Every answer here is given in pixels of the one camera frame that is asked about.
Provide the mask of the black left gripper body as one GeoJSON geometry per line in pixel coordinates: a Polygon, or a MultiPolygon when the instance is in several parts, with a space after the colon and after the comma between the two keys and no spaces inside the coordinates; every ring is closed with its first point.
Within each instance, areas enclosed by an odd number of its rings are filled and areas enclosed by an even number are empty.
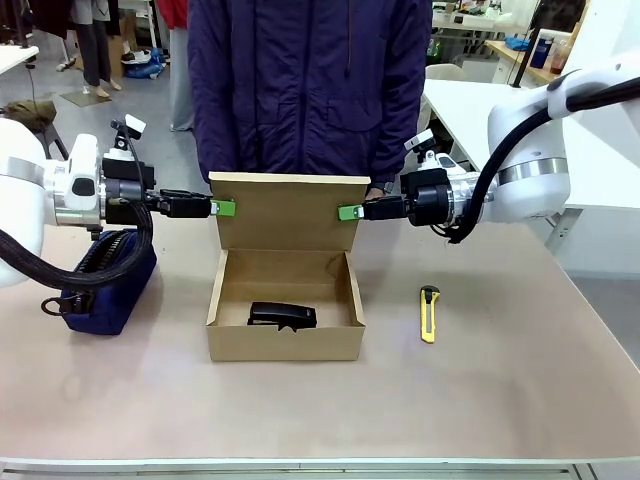
{"type": "Polygon", "coordinates": [[[156,185],[155,168],[133,160],[102,160],[102,219],[107,224],[136,225],[131,203],[139,202],[156,185]]]}

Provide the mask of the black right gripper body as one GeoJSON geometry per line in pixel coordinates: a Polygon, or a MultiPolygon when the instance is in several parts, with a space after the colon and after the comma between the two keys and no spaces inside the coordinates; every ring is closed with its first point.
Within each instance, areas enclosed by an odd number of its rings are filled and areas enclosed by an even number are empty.
{"type": "Polygon", "coordinates": [[[406,213],[414,227],[444,225],[450,217],[450,182],[444,168],[418,170],[400,177],[406,213]]]}

